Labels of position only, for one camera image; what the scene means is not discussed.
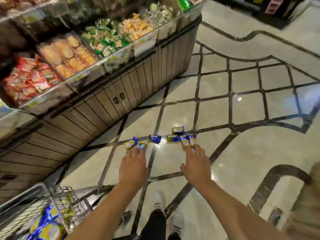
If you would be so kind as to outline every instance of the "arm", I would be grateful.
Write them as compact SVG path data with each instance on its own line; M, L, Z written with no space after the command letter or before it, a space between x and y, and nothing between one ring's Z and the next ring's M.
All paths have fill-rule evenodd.
M199 145L186 147L186 165L180 169L189 183L205 198L221 225L232 240L291 240L269 222L248 209L211 180L209 158Z
M136 147L127 150L119 169L119 183L66 240L111 240L124 211L148 177L145 149L141 149L139 155Z

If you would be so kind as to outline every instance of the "metal wire mesh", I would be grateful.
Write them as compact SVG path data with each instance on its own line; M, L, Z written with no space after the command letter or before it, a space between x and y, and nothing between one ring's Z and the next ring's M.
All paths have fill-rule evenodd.
M57 207L60 215L57 221L68 234L87 214L71 187L57 186L50 191L44 184L38 184L0 206L0 240L11 239L18 232L28 230L48 204Z

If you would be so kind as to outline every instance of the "shoe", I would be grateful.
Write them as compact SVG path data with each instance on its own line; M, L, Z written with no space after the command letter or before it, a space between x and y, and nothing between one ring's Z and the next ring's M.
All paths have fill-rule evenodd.
M184 229L184 218L181 211L176 210L172 215L172 234L178 234L180 236L181 231Z
M153 202L153 211L154 210L161 210L163 212L163 214L165 213L164 211L164 197L163 197L163 194L162 192L160 191L155 191L153 193L153 199L152 199L152 202Z

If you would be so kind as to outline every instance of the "forearm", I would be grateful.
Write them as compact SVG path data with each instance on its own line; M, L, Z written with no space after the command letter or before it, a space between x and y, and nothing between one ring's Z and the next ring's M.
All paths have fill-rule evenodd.
M139 189L117 184L66 240L111 240L121 217Z
M214 181L196 186L231 240L289 240L269 222L220 188Z

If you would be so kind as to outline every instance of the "person's left hand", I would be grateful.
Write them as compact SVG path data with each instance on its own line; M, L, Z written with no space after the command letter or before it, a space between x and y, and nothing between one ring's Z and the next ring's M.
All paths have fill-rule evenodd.
M149 169L146 168L146 149L127 150L119 169L119 183L141 189L147 182Z

